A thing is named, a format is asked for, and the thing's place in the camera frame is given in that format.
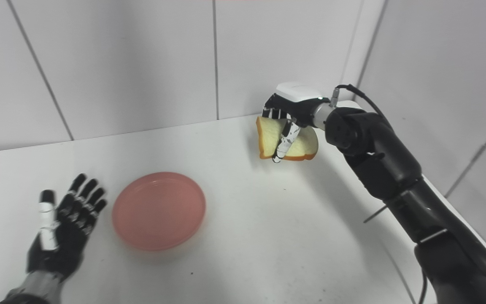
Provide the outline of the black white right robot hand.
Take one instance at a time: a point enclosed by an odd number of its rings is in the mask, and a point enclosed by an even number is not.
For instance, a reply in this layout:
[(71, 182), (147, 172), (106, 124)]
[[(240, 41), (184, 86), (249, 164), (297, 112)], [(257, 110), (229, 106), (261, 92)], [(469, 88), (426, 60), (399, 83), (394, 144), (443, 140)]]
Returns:
[(328, 98), (307, 85), (293, 81), (277, 85), (256, 120), (260, 158), (274, 163), (312, 160), (318, 152), (314, 112), (328, 104)]

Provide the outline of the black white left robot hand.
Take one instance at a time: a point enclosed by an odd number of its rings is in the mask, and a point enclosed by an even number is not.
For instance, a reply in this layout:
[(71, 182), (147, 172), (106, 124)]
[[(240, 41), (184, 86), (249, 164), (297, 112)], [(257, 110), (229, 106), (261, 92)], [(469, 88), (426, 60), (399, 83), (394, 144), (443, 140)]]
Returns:
[(40, 193), (40, 202), (50, 204), (49, 219), (53, 222), (35, 236), (27, 254), (26, 273), (54, 273), (63, 282), (77, 271), (89, 237), (106, 207), (104, 194), (98, 180), (89, 179), (84, 173), (73, 180), (58, 204), (53, 190)]

